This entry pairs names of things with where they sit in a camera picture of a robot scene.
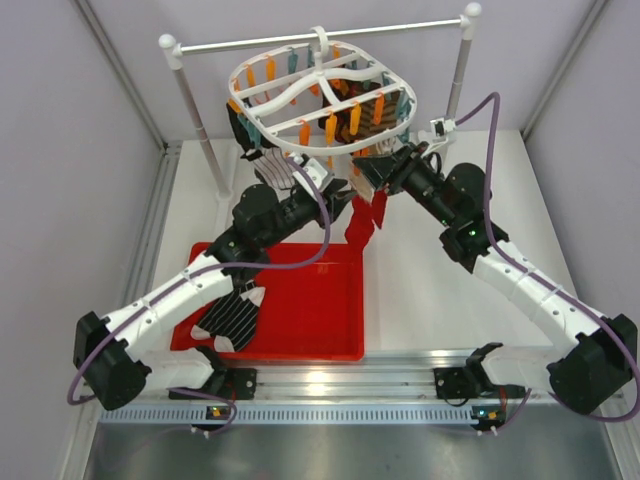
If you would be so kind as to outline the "white clip sock hanger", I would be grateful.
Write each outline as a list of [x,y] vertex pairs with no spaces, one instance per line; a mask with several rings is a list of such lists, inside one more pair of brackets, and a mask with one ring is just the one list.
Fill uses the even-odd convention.
[[[331,80],[372,82],[374,88],[346,101],[333,93]],[[414,89],[398,74],[363,49],[330,39],[323,27],[310,40],[291,43],[256,55],[236,67],[229,79],[232,100],[270,143],[285,153],[331,156],[358,153],[408,132],[415,117]],[[350,131],[360,123],[361,104],[376,99],[374,122],[380,122],[384,99],[403,90],[397,125],[350,144],[334,139],[336,116],[351,110]]]

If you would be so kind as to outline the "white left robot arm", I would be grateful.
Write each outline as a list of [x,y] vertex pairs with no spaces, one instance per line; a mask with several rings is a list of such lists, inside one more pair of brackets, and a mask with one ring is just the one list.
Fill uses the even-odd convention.
[[87,397],[74,395],[80,383],[107,411],[142,393],[168,390],[175,398],[220,394],[227,368],[211,348],[153,352],[156,339],[261,271],[276,269],[268,249],[311,222],[328,230],[354,196],[340,179],[319,193],[296,185],[284,199],[267,185],[248,187],[232,210],[231,226],[177,276],[120,310],[104,317],[89,312],[78,320],[73,352],[77,372],[68,403],[87,402]]

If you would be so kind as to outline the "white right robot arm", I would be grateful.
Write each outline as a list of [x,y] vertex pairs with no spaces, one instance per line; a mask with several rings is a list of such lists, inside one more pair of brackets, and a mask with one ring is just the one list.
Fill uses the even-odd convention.
[[580,415],[593,413],[634,378],[638,329],[624,315],[584,307],[527,261],[508,234],[485,217],[485,173],[459,163],[443,174],[422,142],[354,164],[376,191],[406,193],[443,226],[449,258],[492,286],[550,341],[546,349],[500,342],[466,360],[469,389],[490,396],[501,386],[542,390]]

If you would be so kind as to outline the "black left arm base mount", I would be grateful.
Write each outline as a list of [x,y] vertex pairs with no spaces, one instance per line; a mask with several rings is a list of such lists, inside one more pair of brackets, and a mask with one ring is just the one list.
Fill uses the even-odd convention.
[[197,389],[187,389],[185,393],[169,391],[172,400],[210,399],[252,400],[257,386],[257,370],[253,368],[220,369],[212,374],[205,384]]

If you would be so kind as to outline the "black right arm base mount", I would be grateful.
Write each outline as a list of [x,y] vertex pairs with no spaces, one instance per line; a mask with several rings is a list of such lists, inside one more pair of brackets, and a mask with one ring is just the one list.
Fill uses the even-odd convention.
[[481,385],[465,367],[444,367],[433,370],[436,396],[448,402],[478,398]]

